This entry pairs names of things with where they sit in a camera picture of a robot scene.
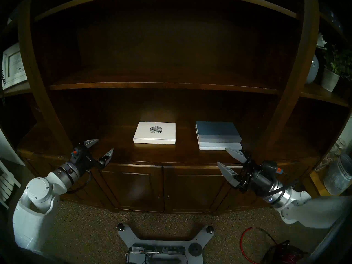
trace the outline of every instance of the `framed certificate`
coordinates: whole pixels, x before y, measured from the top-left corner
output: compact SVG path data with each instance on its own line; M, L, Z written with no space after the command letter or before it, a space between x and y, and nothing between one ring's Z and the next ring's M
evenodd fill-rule
M2 73L5 79L5 82L2 81L3 89L27 80L19 43L16 43L4 51L2 56Z

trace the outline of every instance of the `potted plant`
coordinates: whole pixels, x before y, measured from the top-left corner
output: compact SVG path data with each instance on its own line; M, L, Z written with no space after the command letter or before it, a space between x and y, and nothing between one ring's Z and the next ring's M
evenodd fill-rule
M324 65L323 78L321 86L332 92L340 77L350 80L352 74L352 53L350 50L343 50L339 52L335 45L326 50L325 56L326 64Z

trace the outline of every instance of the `cabinet door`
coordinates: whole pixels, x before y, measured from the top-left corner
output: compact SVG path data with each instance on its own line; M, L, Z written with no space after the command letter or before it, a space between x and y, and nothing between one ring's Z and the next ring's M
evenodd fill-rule
M214 212L228 192L218 167L164 167L167 212Z
M118 201L118 208L164 211L161 166L109 164L102 177Z
M278 167L283 169L285 173L276 175L276 177L283 184L290 184L295 179L299 179L307 172L310 172L317 162L318 158L316 157L301 159L297 161L278 161ZM263 201L262 198L257 197L253 191L242 193L237 189L231 188L225 199L222 201L221 205L216 210L216 214L218 215L237 210L268 206L270 206L270 204Z
M20 154L27 167L37 177L46 177L49 172L54 171L56 168L65 163L68 159L64 157L51 157L42 156L37 154ZM68 190L74 190L82 186L88 180L89 175L84 174L71 188ZM96 180L93 178L86 187L77 191L74 194L63 194L60 196L61 199L79 202L81 204L105 207L112 209L113 206L108 200L106 195L103 193Z

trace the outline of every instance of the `book stack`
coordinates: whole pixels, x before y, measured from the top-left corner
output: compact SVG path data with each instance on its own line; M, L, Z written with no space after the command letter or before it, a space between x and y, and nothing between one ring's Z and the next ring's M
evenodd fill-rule
M231 122L197 121L196 132L200 150L242 150L242 138Z

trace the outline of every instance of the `black knob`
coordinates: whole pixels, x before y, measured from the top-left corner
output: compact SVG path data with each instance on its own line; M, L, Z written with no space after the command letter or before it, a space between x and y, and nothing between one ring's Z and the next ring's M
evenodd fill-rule
M208 226L208 227L206 228L206 230L207 230L207 233L208 233L208 234L212 234L212 233L214 232L213 226Z
M124 231L125 230L124 224L123 223L117 224L117 230L118 231Z

